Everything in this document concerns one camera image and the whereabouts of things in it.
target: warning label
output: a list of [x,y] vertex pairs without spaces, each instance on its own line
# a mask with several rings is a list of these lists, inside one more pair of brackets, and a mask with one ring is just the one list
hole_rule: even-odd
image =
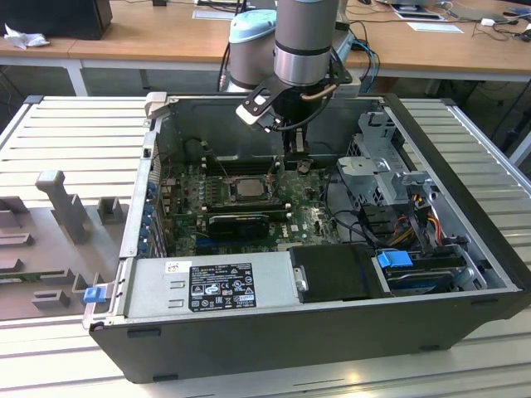
[[251,263],[190,267],[191,311],[256,307]]

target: computer monitor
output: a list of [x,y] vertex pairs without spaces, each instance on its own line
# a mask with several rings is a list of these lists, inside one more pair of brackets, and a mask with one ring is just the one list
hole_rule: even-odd
[[502,2],[515,2],[524,6],[531,6],[531,0],[501,0]]

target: motherboard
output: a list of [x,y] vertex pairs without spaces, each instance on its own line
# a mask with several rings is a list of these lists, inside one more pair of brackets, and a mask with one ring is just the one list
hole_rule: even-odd
[[251,168],[251,175],[228,170],[209,173],[205,164],[192,164],[163,181],[169,255],[271,252],[340,243],[324,208],[324,169],[286,170],[276,162],[262,174]]

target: black computer case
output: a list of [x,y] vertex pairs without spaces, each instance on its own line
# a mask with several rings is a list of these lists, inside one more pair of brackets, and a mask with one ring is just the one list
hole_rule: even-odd
[[4,23],[24,33],[99,40],[112,19],[109,0],[2,0]]

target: gray floor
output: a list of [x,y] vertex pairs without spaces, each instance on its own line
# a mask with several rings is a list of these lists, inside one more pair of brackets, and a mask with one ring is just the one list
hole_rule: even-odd
[[[7,76],[22,92],[22,95],[74,95],[66,70],[62,68],[37,68],[31,66],[4,67]],[[84,70],[84,77],[92,95],[145,95],[150,90],[144,90],[137,70],[89,69]],[[179,94],[213,93],[216,86],[216,72],[205,71],[175,71],[149,70],[151,90],[161,90]],[[12,87],[0,78],[0,102],[7,103],[11,93],[8,108],[0,104],[0,131],[7,125],[11,113],[22,103],[22,98]],[[495,126],[501,120],[505,111],[513,103],[523,89],[523,83],[485,82],[474,90],[470,98],[462,105],[462,109],[485,133],[491,135]],[[424,97],[426,80],[400,79],[394,86],[393,92],[403,98]],[[454,81],[445,84],[443,95],[462,97],[470,92],[468,82]],[[519,102],[519,106],[506,119],[506,123],[499,130],[495,143],[500,145],[505,131],[518,123],[524,107],[531,103],[531,90]],[[525,172],[531,172],[531,162],[522,166]]]

